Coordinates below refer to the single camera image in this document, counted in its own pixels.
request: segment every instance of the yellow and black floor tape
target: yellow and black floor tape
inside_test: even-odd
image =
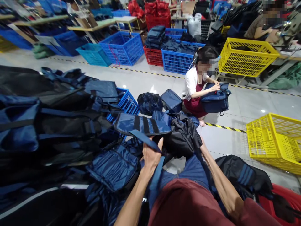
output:
[[[213,126],[213,127],[218,127],[218,128],[222,128],[222,129],[237,131],[237,132],[241,132],[241,133],[247,133],[246,131],[241,130],[241,129],[235,129],[235,128],[227,127],[227,126],[220,126],[220,125],[216,125],[216,124],[208,123],[208,122],[205,122],[205,123],[206,123],[206,125],[208,125],[208,126]]]
[[[74,61],[74,60],[68,60],[68,59],[59,59],[59,58],[55,58],[55,57],[49,57],[49,59],[69,61],[69,62],[75,62],[75,63],[89,64],[89,63],[86,63],[86,62],[80,62],[80,61]],[[166,77],[171,77],[171,78],[184,79],[184,77],[178,77],[178,76],[173,76],[173,75],[164,75],[164,74],[159,74],[159,73],[145,72],[145,71],[133,70],[133,69],[122,68],[122,67],[114,67],[114,66],[109,66],[109,67],[110,68],[114,68],[114,69],[125,70],[125,71],[134,71],[134,72],[140,72],[140,73],[144,73],[144,74],[153,74],[153,75],[160,75],[160,76],[166,76]],[[253,88],[253,87],[239,86],[239,85],[232,85],[232,84],[229,84],[229,85],[233,86],[233,87],[243,88],[243,89],[252,89],[252,90],[258,90],[258,91],[264,91],[264,92],[270,92],[270,93],[276,93],[276,94],[284,94],[284,95],[301,97],[301,95],[281,93],[281,92],[267,90],[267,89],[258,89],[258,88]]]

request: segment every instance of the white tile floor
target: white tile floor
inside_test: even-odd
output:
[[[62,71],[81,68],[88,76],[95,77],[100,80],[115,81],[118,87],[129,89],[135,99],[137,99],[139,94],[145,92],[154,92],[161,95],[167,89],[172,89],[175,93],[180,95],[184,85],[184,80],[180,78],[171,78],[78,63],[86,62],[81,56],[72,58],[54,56],[53,58],[63,60],[36,60],[30,51],[14,50],[12,52],[0,54],[0,64],[27,67],[34,70],[40,70],[41,67],[49,67]],[[162,67],[148,65],[144,55],[134,66],[122,65],[120,67],[184,77],[184,75],[165,72]],[[206,122],[245,130],[247,123],[269,112],[301,120],[301,97],[273,94],[236,87],[230,87],[230,90],[232,95],[229,96],[229,111],[227,111],[223,116],[220,116],[218,113],[208,114],[205,118]],[[292,90],[282,90],[281,92],[300,95],[301,86]],[[300,184],[294,175],[263,165],[249,157],[246,134],[211,126],[203,128],[199,127],[197,131],[203,136],[206,145],[214,158],[227,154],[239,156],[248,164],[266,171],[273,183],[290,188],[300,194]]]

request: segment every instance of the white shirt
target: white shirt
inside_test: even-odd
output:
[[[204,73],[202,75],[202,79],[206,81],[207,78],[209,78],[208,74]],[[197,83],[198,83],[198,73],[195,66],[193,66],[189,71],[187,71],[185,75],[185,87],[182,92],[182,99],[186,99],[190,101],[191,99],[190,96],[196,92]]]

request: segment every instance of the woman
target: woman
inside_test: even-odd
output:
[[[255,40],[263,39],[261,41],[264,41],[266,39],[264,37],[267,37],[268,34],[270,34],[273,31],[271,26],[275,25],[276,23],[281,24],[280,12],[284,7],[285,2],[283,0],[275,0],[273,1],[273,3],[270,2],[271,1],[266,1],[265,3],[263,3],[263,14],[259,15],[253,21],[253,23],[250,25],[250,27],[244,35],[245,38]],[[268,24],[269,28],[266,30],[262,30],[265,24]]]
[[[219,54],[210,46],[199,49],[196,54],[195,65],[185,75],[185,88],[182,97],[186,109],[199,119],[201,126],[205,126],[203,118],[207,113],[204,111],[200,99],[207,93],[220,89],[219,82],[209,78],[207,74]],[[202,91],[206,83],[215,85]]]

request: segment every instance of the green sack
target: green sack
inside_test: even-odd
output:
[[[291,89],[300,84],[301,81],[301,62],[295,64],[282,75],[268,84],[269,89]]]

